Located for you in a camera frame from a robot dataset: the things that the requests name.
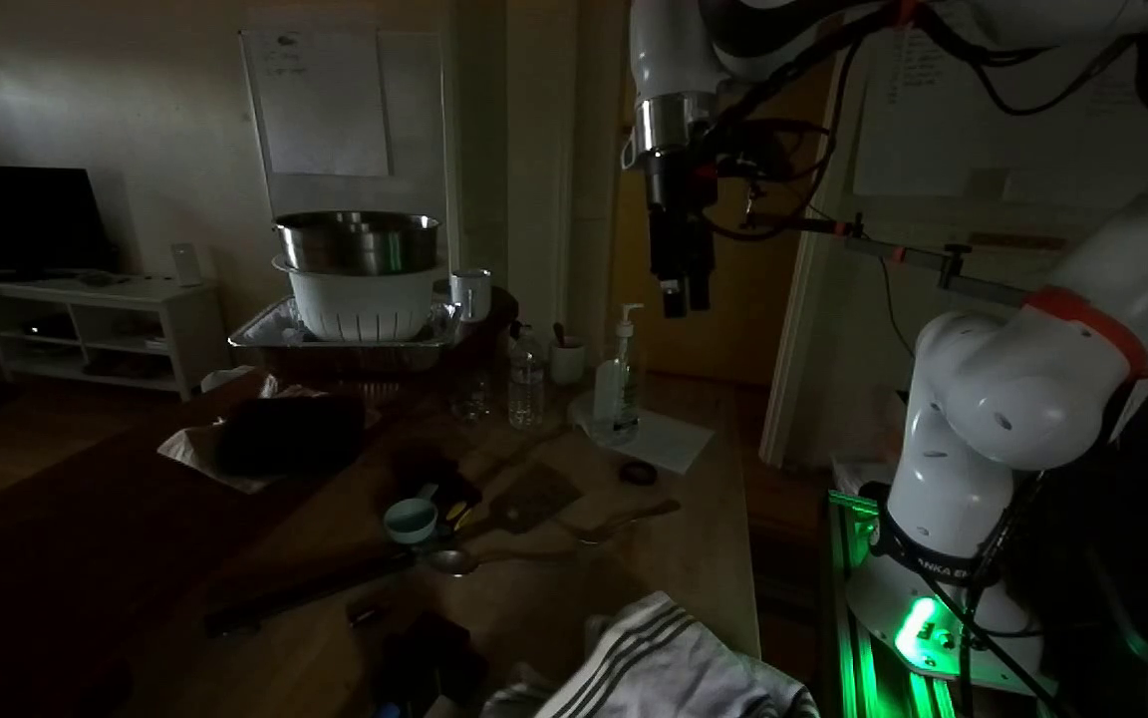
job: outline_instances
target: paper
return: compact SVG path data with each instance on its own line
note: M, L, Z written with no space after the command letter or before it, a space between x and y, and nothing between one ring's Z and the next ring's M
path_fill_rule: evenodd
M374 30L253 26L242 50L271 173L391 173Z
M691 468L698 462L698 455L709 441L709 428L694 428L694 421L682 421L682 419L671 419L659 409L637 409L637 432L629 440L610 440L610 435L593 432L586 404L573 408L573 419L577 419L584 435L590 441L600 441L604 449L643 459L643 462L663 468L671 474L691 474Z
M1105 45L1078 45L989 72L1018 102L1055 94ZM1006 115L982 80L922 30L877 34L868 54L855 195L968 195L1110 210L1148 187L1148 109L1138 54L1119 54L1046 115Z

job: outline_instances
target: green light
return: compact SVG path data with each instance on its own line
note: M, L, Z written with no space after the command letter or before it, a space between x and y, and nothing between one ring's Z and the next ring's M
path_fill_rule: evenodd
M934 678L961 673L958 619L938 597L917 597L908 607L908 619L901 621L893 647L922 673L934 673Z

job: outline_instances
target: television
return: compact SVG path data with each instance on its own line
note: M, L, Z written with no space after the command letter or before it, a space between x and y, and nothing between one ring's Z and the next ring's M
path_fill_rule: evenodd
M115 271L85 166L0 166L0 274Z

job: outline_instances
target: cloth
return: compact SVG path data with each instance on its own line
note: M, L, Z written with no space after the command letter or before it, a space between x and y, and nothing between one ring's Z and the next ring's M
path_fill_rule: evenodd
M819 718L812 694L694 621L671 593L628 607L577 673L550 689L524 678L485 718Z

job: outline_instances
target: white cabinet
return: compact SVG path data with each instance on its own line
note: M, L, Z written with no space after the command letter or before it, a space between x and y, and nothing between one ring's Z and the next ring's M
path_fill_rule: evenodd
M189 399L222 363L210 286L131 274L0 283L6 376L153 387Z

